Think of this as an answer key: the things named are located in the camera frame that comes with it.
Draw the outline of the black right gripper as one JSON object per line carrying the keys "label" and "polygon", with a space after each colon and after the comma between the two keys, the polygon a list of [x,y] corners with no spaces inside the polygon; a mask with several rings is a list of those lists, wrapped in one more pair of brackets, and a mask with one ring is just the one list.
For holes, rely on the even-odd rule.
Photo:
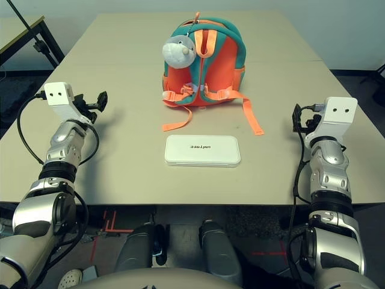
{"label": "black right gripper", "polygon": [[292,113],[292,131],[308,135],[315,130],[320,121],[321,115],[314,114],[312,119],[306,120],[305,125],[301,126],[301,107],[299,104],[296,104]]}

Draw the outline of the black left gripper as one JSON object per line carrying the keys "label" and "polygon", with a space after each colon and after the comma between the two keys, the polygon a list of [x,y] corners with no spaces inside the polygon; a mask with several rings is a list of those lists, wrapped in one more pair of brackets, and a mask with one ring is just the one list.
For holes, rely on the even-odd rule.
{"label": "black left gripper", "polygon": [[74,96],[74,104],[78,111],[90,120],[91,123],[94,123],[97,119],[97,114],[93,110],[98,110],[103,112],[108,103],[108,94],[107,92],[101,92],[97,97],[97,102],[93,104],[87,104],[84,101],[84,95],[79,94]]}

